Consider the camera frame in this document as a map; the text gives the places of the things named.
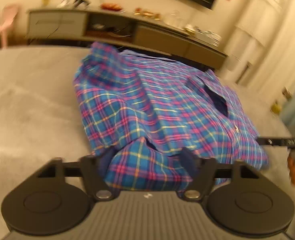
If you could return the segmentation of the golden ornament bowl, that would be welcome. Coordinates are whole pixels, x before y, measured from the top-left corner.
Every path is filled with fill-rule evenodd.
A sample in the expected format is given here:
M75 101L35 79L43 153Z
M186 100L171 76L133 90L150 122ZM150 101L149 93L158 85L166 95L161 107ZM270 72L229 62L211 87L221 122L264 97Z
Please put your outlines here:
M160 13L154 13L147 9L136 8L133 12L134 15L142 16L144 18L152 18L156 21L160 21L161 15Z

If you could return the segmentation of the long grey TV cabinet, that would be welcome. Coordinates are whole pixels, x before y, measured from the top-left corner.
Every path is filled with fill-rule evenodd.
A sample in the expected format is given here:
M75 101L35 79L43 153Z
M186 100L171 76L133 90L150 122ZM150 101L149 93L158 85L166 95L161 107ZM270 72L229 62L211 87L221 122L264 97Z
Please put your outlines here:
M30 9L27 38L98 41L221 69L227 55L209 42L159 20L101 9Z

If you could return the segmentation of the white curtain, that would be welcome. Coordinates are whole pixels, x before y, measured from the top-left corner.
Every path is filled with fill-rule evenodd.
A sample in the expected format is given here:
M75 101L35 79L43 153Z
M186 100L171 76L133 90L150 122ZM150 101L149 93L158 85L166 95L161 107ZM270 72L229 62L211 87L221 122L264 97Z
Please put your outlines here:
M295 0L249 0L224 47L218 72L271 105L295 92Z

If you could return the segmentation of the blue pink plaid shirt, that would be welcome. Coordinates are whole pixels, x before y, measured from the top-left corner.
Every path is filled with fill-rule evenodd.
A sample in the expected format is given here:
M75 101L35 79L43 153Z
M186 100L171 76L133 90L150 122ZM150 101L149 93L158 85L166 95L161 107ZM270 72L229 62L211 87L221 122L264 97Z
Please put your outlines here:
M95 156L114 147L103 178L115 190L183 191L183 148L261 169L268 156L237 94L211 71L95 42L73 81Z

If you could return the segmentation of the clear glass cup set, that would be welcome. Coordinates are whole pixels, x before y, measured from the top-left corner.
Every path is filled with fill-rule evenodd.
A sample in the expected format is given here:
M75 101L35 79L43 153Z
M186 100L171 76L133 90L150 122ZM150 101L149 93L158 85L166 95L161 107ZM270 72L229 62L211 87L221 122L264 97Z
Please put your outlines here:
M185 26L185 19L181 17L179 11L174 11L166 14L163 17L163 22L171 27L183 30Z

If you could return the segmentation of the glass tea bottle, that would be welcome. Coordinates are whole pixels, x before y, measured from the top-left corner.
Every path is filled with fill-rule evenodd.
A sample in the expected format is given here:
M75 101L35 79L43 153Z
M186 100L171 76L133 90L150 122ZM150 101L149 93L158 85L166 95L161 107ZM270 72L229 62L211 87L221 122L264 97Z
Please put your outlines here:
M284 87L281 91L282 96L275 100L275 102L271 105L270 110L275 115L280 115L283 106L291 100L292 93L288 90L287 87Z

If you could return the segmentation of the white tissue box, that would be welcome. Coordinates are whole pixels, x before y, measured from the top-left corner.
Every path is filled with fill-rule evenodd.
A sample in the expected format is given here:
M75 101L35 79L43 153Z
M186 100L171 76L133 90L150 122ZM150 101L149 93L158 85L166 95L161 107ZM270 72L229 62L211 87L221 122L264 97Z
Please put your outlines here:
M211 44L212 46L218 47L221 42L220 35L210 30L196 30L195 37L199 40Z

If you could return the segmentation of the red fruit plate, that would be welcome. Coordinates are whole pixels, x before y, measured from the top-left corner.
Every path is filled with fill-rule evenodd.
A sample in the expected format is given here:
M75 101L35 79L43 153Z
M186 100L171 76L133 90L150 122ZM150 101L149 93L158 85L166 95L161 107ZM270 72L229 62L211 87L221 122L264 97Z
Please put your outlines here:
M103 10L115 11L115 12L119 12L123 10L123 7L117 3L102 3L100 5L100 8Z

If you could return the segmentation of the pink plastic child chair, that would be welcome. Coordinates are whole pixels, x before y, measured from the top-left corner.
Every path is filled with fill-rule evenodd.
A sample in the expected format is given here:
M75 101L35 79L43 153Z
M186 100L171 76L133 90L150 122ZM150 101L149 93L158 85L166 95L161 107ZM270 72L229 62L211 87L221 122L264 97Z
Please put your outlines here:
M12 30L16 15L19 11L18 4L6 5L2 10L2 23L0 24L1 47L8 46L8 34Z

